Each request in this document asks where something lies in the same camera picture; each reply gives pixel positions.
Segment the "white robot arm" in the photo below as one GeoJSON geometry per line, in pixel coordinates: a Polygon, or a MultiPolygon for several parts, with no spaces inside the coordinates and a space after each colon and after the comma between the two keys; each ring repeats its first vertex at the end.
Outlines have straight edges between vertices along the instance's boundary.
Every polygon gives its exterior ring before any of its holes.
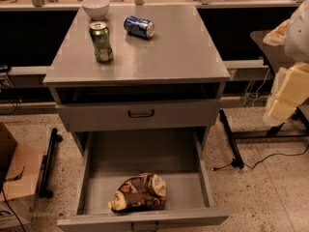
{"type": "Polygon", "coordinates": [[[279,126],[309,98],[309,0],[267,33],[263,43],[283,45],[285,54],[295,61],[290,68],[279,69],[267,99],[263,120],[267,125],[279,126]]]}

